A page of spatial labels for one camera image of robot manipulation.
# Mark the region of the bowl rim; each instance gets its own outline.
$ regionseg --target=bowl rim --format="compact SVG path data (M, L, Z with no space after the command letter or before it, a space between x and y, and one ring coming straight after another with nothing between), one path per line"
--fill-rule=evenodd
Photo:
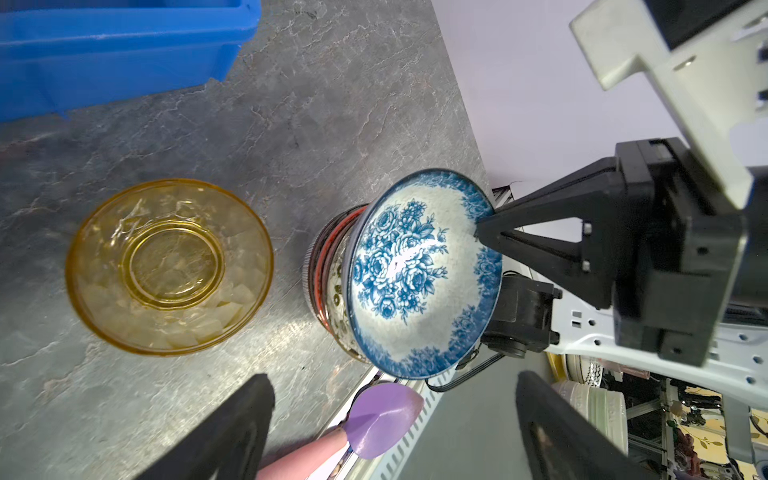
M235 200L236 203L245 207L246 212L251 214L253 218L256 219L256 221L261 226L264 232L264 236L266 237L266 244L270 250L270 265L268 269L269 272L266 275L266 288L263 289L260 297L254 303L254 305L251 307L248 313L242 318L242 320L237 325L232 326L231 329L227 330L226 332L224 332L222 335L218 337L208 340L205 343L201 343L196 346L190 346L182 349L173 349L173 350L142 349L135 345L122 342L119 339L108 335L105 331L103 331L93 323L91 319L92 315L90 314L90 310L85 306L84 302L82 302L82 298L80 297L80 293L78 292L78 282L74 278L73 266L74 266L74 259L75 259L75 251L76 251L76 247L80 243L79 240L81 239L81 236L84 233L85 227L89 225L91 221L98 214L106 210L107 207L111 206L114 202L120 200L122 197L126 197L130 194L135 194L142 190L148 190L155 187L162 187L166 185L178 185L178 184L189 184L189 185L195 185L198 187L206 187L206 188L215 190L220 194L224 194L229 198ZM65 263L65 280L67 284L67 295L69 296L69 301L72 307L74 308L74 311L78 314L78 316L80 316L80 319L83 321L86 327L88 327L90 331L92 331L96 336L98 336L102 340L106 341L107 343L110 343L113 346L116 346L119 349L128 351L130 353L137 353L139 355L179 356L179 355L185 355L187 353L199 352L203 349L217 345L218 343L221 343L224 340L230 338L232 335L239 332L245 325L247 325L256 315L256 312L263 305L267 295L269 294L270 288L272 287L274 267L275 267L274 251L272 248L272 239L270 238L269 231L266 229L266 226L264 225L264 222L261 220L261 217L259 217L256 214L256 212L254 212L253 209L244 201L242 201L237 195L233 194L232 192L229 192L228 190L224 190L223 188L217 185L214 185L202 180L195 180L193 178L164 178L160 180L153 180L153 181L144 182L142 184L134 185L133 187L129 187L125 190L122 190L116 193L115 195L109 197L106 201L102 202L98 207L96 207L95 210L93 210L93 212L91 212L90 215L88 215L85 218L85 220L81 223L80 227L78 228L77 233L74 235L74 238L72 239L72 243L69 247L69 251L67 253L67 259Z
M336 215L334 218L329 220L323 226L323 228L320 229L320 232L315 236L313 242L310 244L310 247L307 249L306 254L304 255L304 262L302 265L301 280L303 282L303 290L304 290L303 293L304 293L304 300L306 301L306 305L310 309L310 312L315 316L317 321L320 322L320 325L322 325L323 328L328 330L329 332L330 332L330 329L323 322L323 318L320 316L319 310L317 309L317 306L315 305L315 301L313 299L315 269L317 268L317 265L319 263L318 260L319 260L320 248L328 238L328 234L352 210L354 209L344 210L342 213Z
M391 187L386 189L383 194L379 195L379 197L376 198L376 200L371 202L369 204L369 206L368 206L368 209L366 211L366 215L364 216L364 218L361 218L361 219L358 220L359 222L361 222L361 224L359 226L359 234L354 239L350 238L349 239L350 243L347 245L347 249L349 249L348 250L349 251L349 265L347 265L347 269L348 270L351 270L352 267L353 267L353 260L354 260L355 252L358 249L360 238L362 238L362 232L363 232L363 230L365 230L368 221L374 216L374 213L381 206L381 204L387 198L389 198L392 194L394 194L396 192L396 189L401 187L404 183L407 183L411 179L419 177L421 175L431 174L431 173L454 174L454 175L458 176L459 178L463 179L464 181L466 181L467 183L472 185L480 194L482 194L482 197L483 197L483 199L485 199L485 202L487 203L487 205L489 205L493 210L495 210L495 208L493 207L493 203L490 201L490 199L488 199L488 195L483 191L483 189L480 188L480 186L477 185L477 183L474 182L471 178L467 177L464 174L461 174L461 173L457 172L456 170L451 170L449 168L438 168L438 167L435 167L435 168L426 168L426 169L423 169L423 170L418 170L418 171L412 172L412 173L404 176L400 180L396 181ZM350 272L346 272L346 273L347 273L347 276L345 278L345 281L346 281L345 283L346 284L344 285L344 295L345 295L344 300L346 302L346 309L347 309L347 316L349 317L349 324L352 327L352 331L353 331L353 333L355 335L355 340L357 340L357 343L360 346L360 349L362 350L362 353L366 356L366 358L376 368L378 368L378 369L382 370L383 372L386 372L386 373L388 373L388 374L390 374L392 376L395 376L395 377L398 377L398 378L404 378L404 379L411 379L411 380L421 380L421 379L432 378L433 376L437 376L437 375L440 375L440 374L442 374L444 372L447 372L451 368L453 368L453 366L455 366L456 363L461 361L461 359L469 351L472 350L472 347L478 342L478 340L480 340L480 337L482 336L483 332L485 331L485 328L483 328L478 333L477 338L475 338L472 341L472 343L467 348L467 351L457 358L456 362L451 364L448 368L443 369L443 370L441 370L439 372L434 372L434 373L431 373L431 374L426 375L426 376L403 376L403 375L400 375L400 374L395 373L395 372L389 372L386 368L384 368L384 367L382 367L380 365L377 365L376 362L374 362L374 360L372 358L372 355L370 353L370 349L369 349L368 345L366 345L366 343L363 342L363 340L360 337L360 332L359 332L360 327L359 327L359 324L357 323L357 318L355 317L355 313L354 313L354 309L353 309L353 303L351 301L349 301L349 299L351 299L351 297L352 297L352 275L350 274ZM494 299L494 303L493 303L494 307L491 309L492 313L493 313L493 310L495 310L496 303L498 302L498 295L499 295L499 293L502 290L501 287L502 287L501 275L499 275L498 289L496 291L496 298Z
M360 214L362 214L366 209L368 208L367 205L362 205L359 207L353 208L353 211L347 214L331 231L331 233L326 238L326 241L323 243L323 248L320 250L319 259L317 262L317 266L319 268L315 269L315 275L314 275L314 287L312 291L312 298L315 304L317 305L318 310L320 311L320 316L322 317L323 325L326 326L329 332L331 332L331 335L333 335L332 329L330 328L330 322L328 319L323 315L323 266L326 262L326 257L328 257L329 251L333 250L333 252L336 252L336 247L339 246L337 243L335 246L332 245L332 243L336 240L336 238L340 237L339 234L345 230L346 227L353 225L354 220L356 220Z
M325 278L323 278L323 285L325 285L325 286L328 286L328 280L330 280L330 277L331 277L330 266L333 265L333 258L339 252L339 247L341 246L341 243L344 241L344 239L346 238L349 241L348 235L352 232L352 228L353 227L354 227L354 223L352 223L350 225L347 225L345 231L342 232L339 235L339 242L336 245L336 250L333 253L329 253L329 256L328 256L329 257L328 275ZM331 315L330 315L330 309L328 308L328 301L327 301L328 300L327 299L328 289L325 289L324 291L322 291L320 293L320 296L323 298L323 312L325 313L326 318L328 319L328 325L330 326L330 324L331 324L331 318L330 318ZM339 335L336 333L336 331L333 328L330 328L329 331L330 331L331 336L333 337L333 339L336 341L336 343L339 344L339 348L344 350L344 353L346 353L347 355L351 356L352 358L354 358L355 360L357 360L359 362L363 362L363 363L366 363L366 364L370 365L371 362L362 353L359 353L357 351L355 351L355 353L350 352L349 349L347 349L347 347L345 347L341 343L341 340L339 339Z

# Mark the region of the gray marble countertop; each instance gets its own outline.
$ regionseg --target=gray marble countertop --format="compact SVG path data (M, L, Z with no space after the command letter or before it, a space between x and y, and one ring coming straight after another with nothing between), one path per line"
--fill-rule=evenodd
M303 254L425 167L488 189L429 0L265 0L224 83L0 125L0 478L130 478L258 372L276 392L264 460L315 437L367 367L307 309ZM175 358L101 341L64 278L86 216L164 177L234 192L275 246L256 317Z

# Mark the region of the dish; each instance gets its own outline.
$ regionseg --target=dish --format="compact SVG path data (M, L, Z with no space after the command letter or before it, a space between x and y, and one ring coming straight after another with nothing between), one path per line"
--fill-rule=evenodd
M319 310L319 314L321 317L321 320L323 321L324 325L328 325L328 318L324 315L323 312L323 268L326 266L326 263L330 262L330 257L333 255L333 253L336 251L336 246L338 245L338 242L341 240L341 236L344 232L346 232L349 229L349 226L354 223L359 217L359 215L366 209L366 206L363 205L361 207L357 207L355 210L350 212L346 217L344 217L343 220L337 224L333 230L331 230L331 233L329 233L328 238L326 239L326 242L323 244L323 247L320 249L320 254L318 257L318 264L315 269L315 273L313 275L313 301L315 303L315 307Z
M627 409L621 392L610 392L571 380L555 383L552 388L605 438L627 454Z
M373 365L424 379L472 349L502 282L502 255L474 236L493 212L480 187L443 169L411 174L370 205L342 272L349 322Z
M346 305L344 303L341 269L350 233L347 231L336 248L336 252L333 254L329 275L325 282L326 288L324 289L325 295L323 296L325 301L323 305L325 306L326 318L331 327L331 333L339 346L354 359L370 363L361 353L360 346L357 344L357 340L355 340L355 334L349 326L349 316L346 313Z
M589 386L599 387L603 379L603 366L589 356L565 355L566 373L569 379Z
M350 210L344 211L326 223L322 230L315 236L313 242L310 243L310 247L304 254L304 261L302 262L301 280L304 287L304 300L320 324L328 331L330 331L330 328L323 322L323 318L320 316L320 312L313 300L315 268L317 267L317 257L319 256L320 248L325 243L328 234L346 215L349 214L349 212Z
M122 349L178 355L232 336L266 298L272 244L242 200L212 184L137 185L102 204L67 258L72 305Z

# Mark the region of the floral ceramic bowl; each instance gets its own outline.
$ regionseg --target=floral ceramic bowl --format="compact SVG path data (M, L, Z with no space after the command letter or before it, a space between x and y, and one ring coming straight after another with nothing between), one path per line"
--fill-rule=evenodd
M475 239L493 206L454 171L402 179L358 220L343 274L349 322L381 370L423 379L454 366L476 344L496 304L502 255Z

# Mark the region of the blue rose pattern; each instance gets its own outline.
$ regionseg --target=blue rose pattern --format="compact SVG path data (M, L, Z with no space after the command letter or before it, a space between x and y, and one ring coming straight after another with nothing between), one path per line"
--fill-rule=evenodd
M462 205L467 218L475 221L494 212L488 199L472 182L448 170L422 173L411 181L399 185L393 193L411 185L451 188L461 192ZM377 275L368 268L369 261L376 251L392 255L392 252L398 249L416 248L421 244L421 239L427 240L427 236L431 237L430 240L437 240L438 245L435 248L448 252L445 245L447 230L435 231L432 225L433 217L422 221L425 210L426 205L415 200L409 202L402 210L397 206L388 207L370 227L366 228L366 232L360 239L359 246L366 253L355 258L352 279L354 283L362 283L365 286L365 294L362 295L361 302L364 305L370 302L374 305L375 311L384 318L393 318L397 312L401 312L402 319L406 320L408 313L423 313L426 304L422 299L434 293L435 281L438 278L447 278L448 272L445 268L436 269L432 266L430 255L438 250L434 252L429 249L419 250L417 255L406 262L408 268L403 269L405 273L397 276L394 282L381 283L381 288L376 286ZM474 273L477 276L480 300L477 305L464 308L462 314L454 319L449 348L444 352L427 346L422 349L413 349L406 358L395 362L389 352L378 342L359 330L354 311L350 310L353 331L366 356L387 373L409 379L427 378L455 365L477 342L491 318L502 281L502 255L487 247L481 248Z
M431 346L413 349L406 358L394 362L389 352L385 351L371 336L363 335L362 340L365 343L368 358L387 373L411 379L426 378L455 365L477 342L488 324L502 278L502 255L483 247L478 253L475 273L479 277L480 302L477 306L470 305L464 308L462 314L453 321L453 334L448 350L440 352Z
M385 319L424 313L426 297L435 292L435 281L448 278L444 266L434 266L432 255L447 253L447 228L435 229L435 216L424 218L426 204L411 200L401 210L387 207L362 233L363 254L355 258L352 278L362 284L357 298L365 308ZM409 258L395 276L388 274L395 256Z

